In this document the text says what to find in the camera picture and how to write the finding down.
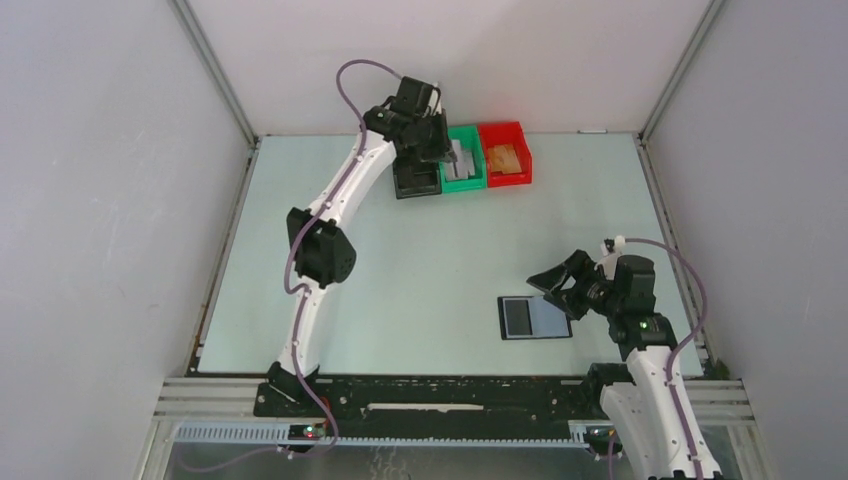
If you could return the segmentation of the aluminium frame rail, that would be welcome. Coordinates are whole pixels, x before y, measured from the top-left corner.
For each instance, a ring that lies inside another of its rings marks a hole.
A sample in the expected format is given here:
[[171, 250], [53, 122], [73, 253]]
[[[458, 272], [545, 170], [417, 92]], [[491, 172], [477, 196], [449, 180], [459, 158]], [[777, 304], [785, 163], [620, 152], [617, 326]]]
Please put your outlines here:
[[258, 378], [168, 379], [154, 417], [182, 441], [263, 445], [583, 447], [612, 425], [577, 377], [324, 375], [314, 390], [339, 433]]

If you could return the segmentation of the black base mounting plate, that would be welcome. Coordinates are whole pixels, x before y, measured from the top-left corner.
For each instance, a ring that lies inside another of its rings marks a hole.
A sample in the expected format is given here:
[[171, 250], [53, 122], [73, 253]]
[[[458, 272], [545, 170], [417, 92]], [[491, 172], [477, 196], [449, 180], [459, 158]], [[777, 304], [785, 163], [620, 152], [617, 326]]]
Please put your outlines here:
[[259, 418], [325, 420], [333, 415], [343, 438], [376, 440], [572, 439], [579, 422], [607, 420], [600, 387], [562, 376], [314, 375], [296, 403], [259, 384]]

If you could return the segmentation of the silver credit card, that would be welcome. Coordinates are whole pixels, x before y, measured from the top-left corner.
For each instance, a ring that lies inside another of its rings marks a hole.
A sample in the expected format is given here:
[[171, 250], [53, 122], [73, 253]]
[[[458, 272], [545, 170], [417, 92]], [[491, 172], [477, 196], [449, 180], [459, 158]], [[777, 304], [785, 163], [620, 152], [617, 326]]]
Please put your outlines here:
[[464, 149], [459, 140], [452, 140], [451, 145], [456, 159], [447, 166], [446, 178], [451, 182], [467, 180], [475, 171], [473, 153]]

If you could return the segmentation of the black storage bin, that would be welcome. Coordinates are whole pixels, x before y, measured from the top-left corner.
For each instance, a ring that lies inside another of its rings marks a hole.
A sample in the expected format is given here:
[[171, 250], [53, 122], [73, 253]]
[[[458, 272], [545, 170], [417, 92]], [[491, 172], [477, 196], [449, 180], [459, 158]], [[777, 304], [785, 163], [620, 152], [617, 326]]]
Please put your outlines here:
[[399, 157], [393, 162], [392, 178], [398, 200], [442, 194], [438, 163]]

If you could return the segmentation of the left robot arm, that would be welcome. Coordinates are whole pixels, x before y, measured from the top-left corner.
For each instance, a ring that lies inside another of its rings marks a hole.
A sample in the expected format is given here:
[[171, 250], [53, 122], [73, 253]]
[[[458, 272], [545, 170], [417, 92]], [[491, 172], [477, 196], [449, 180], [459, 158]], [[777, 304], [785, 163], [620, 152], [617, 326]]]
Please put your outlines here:
[[375, 106], [360, 120], [360, 133], [347, 158], [322, 193], [286, 218], [290, 252], [284, 289], [296, 298], [293, 325], [268, 382], [277, 402], [292, 416], [316, 403], [309, 375], [319, 368], [328, 327], [321, 318], [325, 297], [353, 272], [357, 252], [346, 227], [377, 178], [396, 160], [426, 164], [453, 161], [446, 112], [441, 104], [413, 113]]

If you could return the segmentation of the orange cards in red bin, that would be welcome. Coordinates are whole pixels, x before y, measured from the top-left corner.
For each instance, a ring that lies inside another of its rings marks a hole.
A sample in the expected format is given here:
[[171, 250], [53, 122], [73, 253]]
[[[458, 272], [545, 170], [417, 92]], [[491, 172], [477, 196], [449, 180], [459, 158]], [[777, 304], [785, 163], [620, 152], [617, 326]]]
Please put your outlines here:
[[518, 155], [512, 145], [497, 145], [487, 150], [491, 172], [499, 175], [514, 175], [522, 172]]

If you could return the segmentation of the red storage bin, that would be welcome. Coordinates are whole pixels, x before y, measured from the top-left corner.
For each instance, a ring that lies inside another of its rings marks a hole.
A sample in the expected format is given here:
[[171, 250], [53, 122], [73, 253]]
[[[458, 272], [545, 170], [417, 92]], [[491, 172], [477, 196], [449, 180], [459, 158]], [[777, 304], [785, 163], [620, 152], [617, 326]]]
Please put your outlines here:
[[518, 121], [482, 123], [477, 131], [489, 188], [532, 183], [533, 156]]

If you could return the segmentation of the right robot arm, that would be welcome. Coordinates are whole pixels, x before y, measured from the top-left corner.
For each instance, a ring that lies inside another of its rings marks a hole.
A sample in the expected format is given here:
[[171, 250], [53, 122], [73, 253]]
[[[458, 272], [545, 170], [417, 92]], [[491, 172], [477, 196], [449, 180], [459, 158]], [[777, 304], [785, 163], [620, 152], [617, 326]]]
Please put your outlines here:
[[640, 479], [721, 479], [722, 468], [698, 426], [670, 321], [656, 309], [652, 260], [612, 245], [601, 261], [577, 250], [528, 277], [530, 286], [572, 320], [607, 320], [618, 363], [591, 365], [581, 392], [585, 411], [608, 418]]

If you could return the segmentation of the green storage bin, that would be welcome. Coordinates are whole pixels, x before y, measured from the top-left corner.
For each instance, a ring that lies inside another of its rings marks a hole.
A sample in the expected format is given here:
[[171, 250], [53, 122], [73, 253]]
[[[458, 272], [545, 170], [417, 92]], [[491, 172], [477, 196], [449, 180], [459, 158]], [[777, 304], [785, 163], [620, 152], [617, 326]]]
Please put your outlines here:
[[457, 160], [440, 165], [443, 194], [482, 190], [487, 187], [485, 158], [476, 126], [448, 129]]

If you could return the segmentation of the black leather card holder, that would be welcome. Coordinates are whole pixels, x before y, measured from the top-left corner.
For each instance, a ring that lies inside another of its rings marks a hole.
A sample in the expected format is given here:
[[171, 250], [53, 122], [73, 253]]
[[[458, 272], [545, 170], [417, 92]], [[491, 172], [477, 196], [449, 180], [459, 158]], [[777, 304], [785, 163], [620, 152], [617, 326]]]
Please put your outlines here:
[[545, 340], [573, 336], [566, 314], [541, 296], [497, 298], [501, 339]]

